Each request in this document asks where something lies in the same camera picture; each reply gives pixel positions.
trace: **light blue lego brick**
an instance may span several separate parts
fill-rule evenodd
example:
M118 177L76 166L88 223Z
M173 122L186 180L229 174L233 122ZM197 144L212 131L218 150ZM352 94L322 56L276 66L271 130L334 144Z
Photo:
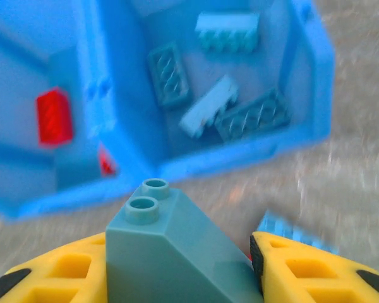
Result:
M105 236L108 302L263 302L250 260L166 181L144 181Z
M285 218L282 218L271 211L265 213L257 231L279 235L281 237L323 249L324 251L333 254L339 253L339 250L336 247L324 243L319 237L289 223Z
M195 32L206 51L253 52L259 21L259 13L201 13Z
M190 136L199 138L205 126L212 126L217 114L223 114L228 103L238 99L239 87L228 75L200 98L181 119L180 127Z
M215 127L224 141L274 131L288 126L291 115L284 98L275 89L254 102L235 107L216 119Z
M190 101L190 86L175 43L150 52L148 64L161 107L173 107Z

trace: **blue plastic bin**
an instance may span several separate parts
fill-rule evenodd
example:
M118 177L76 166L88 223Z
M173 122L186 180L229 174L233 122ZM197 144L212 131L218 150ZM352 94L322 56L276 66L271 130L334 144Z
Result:
M330 132L334 50L307 0L0 1L0 214L10 219L71 210L115 198L142 180L169 181L268 160ZM255 11L253 54L206 54L195 34L202 11ZM192 102L157 106L147 56L177 43L197 100L224 74L239 101L276 87L292 112L286 129L224 143L214 128L194 140L178 126ZM38 144L35 99L69 93L75 137ZM118 164L104 178L102 142Z

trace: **floor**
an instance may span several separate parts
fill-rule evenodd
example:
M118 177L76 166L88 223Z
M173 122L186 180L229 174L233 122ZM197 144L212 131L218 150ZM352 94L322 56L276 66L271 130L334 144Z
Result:
M332 137L241 172L176 184L244 251L271 208L379 270L379 0L316 0L337 48ZM19 225L0 221L0 275L104 231L121 201Z

